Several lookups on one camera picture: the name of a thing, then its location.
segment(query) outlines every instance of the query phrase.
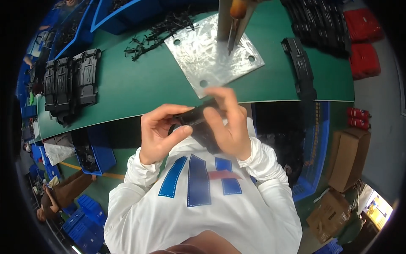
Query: brown cardboard box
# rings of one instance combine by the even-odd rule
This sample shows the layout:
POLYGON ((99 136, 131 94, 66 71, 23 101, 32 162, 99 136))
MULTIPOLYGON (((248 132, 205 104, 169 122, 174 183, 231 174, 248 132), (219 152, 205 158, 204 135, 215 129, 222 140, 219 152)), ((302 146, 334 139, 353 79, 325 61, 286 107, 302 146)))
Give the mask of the brown cardboard box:
POLYGON ((328 184, 331 187, 344 192, 361 178, 370 140, 371 133, 358 128, 333 133, 327 169, 327 178, 330 178, 328 184))
POLYGON ((306 219, 310 231, 324 243, 342 229, 350 218, 350 204, 336 190, 329 190, 306 219))

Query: green floor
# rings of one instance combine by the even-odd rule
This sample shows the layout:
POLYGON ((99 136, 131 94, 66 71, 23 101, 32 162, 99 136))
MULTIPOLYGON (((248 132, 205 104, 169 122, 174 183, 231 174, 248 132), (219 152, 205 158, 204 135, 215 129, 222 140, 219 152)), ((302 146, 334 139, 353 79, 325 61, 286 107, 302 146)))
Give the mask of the green floor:
MULTIPOLYGON (((316 192, 303 200, 296 202, 296 209, 303 226, 307 226, 306 218, 310 215, 314 208, 313 200, 318 197, 327 187, 327 180, 325 178, 326 167, 328 166, 328 155, 330 153, 332 133, 335 130, 344 129, 347 127, 346 108, 353 106, 349 102, 331 102, 330 105, 330 135, 329 144, 327 149, 327 157, 325 159, 322 177, 320 179, 316 192)), ((140 121, 139 117, 132 117, 122 120, 106 123, 109 133, 110 144, 113 148, 114 156, 117 160, 115 165, 109 173, 124 175, 127 171, 127 160, 133 155, 136 149, 140 146, 140 121)), ((76 157, 66 159, 64 162, 78 166, 76 157)), ((64 177, 68 177, 75 173, 77 169, 59 164, 59 169, 64 177)), ((120 179, 113 179, 109 177, 99 177, 98 180, 90 185, 83 194, 87 194, 94 200, 99 202, 102 208, 107 211, 108 209, 108 194, 119 183, 123 182, 120 179)))

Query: worker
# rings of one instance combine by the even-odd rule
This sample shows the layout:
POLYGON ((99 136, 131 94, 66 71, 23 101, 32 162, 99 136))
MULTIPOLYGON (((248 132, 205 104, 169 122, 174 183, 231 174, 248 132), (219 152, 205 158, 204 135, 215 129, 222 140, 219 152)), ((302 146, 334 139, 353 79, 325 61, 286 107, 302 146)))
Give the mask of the worker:
POLYGON ((45 194, 41 198, 41 207, 37 210, 37 219, 44 222, 46 219, 56 218, 56 213, 72 204, 93 181, 96 181, 96 175, 83 174, 80 170, 53 189, 43 185, 45 194))
POLYGON ((255 137, 232 89, 205 92, 227 117, 203 111, 223 153, 210 154, 191 126, 168 135, 172 115, 191 107, 164 104, 143 115, 141 147, 109 194, 104 240, 111 253, 297 253, 302 227, 275 151, 255 137))

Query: bolt hole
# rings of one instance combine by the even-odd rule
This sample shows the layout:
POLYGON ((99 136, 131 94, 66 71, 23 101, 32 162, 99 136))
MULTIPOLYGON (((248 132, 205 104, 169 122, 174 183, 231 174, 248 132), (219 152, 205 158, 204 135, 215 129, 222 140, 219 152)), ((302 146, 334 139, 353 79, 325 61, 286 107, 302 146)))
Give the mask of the bolt hole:
POLYGON ((200 81, 200 86, 201 87, 206 87, 208 84, 209 83, 207 83, 207 81, 205 81, 205 80, 200 81))

